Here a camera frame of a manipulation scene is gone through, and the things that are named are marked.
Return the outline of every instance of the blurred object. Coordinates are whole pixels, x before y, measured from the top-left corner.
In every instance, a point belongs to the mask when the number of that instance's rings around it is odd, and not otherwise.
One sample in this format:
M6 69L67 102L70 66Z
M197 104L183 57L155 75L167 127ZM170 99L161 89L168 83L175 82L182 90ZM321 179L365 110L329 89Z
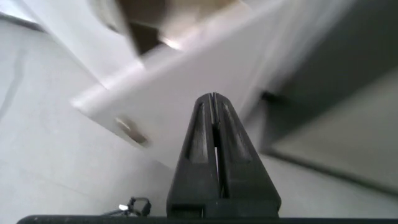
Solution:
M174 169L193 102L206 92L228 97L242 115L276 65L312 48L352 1L269 0L233 2L215 14L212 31L183 50L160 44L141 56L145 69L113 76L73 100L73 105L146 154ZM145 149L114 122L125 114L150 139Z
M138 53L114 1L16 0L98 83L120 70L142 68Z
M227 15L228 6L234 5L239 11L248 9L237 0L118 0L118 3L140 54L160 43L177 50L186 49L203 41L209 32L220 32L223 26L212 30L215 23L221 22L217 18L220 15L222 22L239 15L236 9Z
M266 88L262 151L398 196L397 1L357 1Z

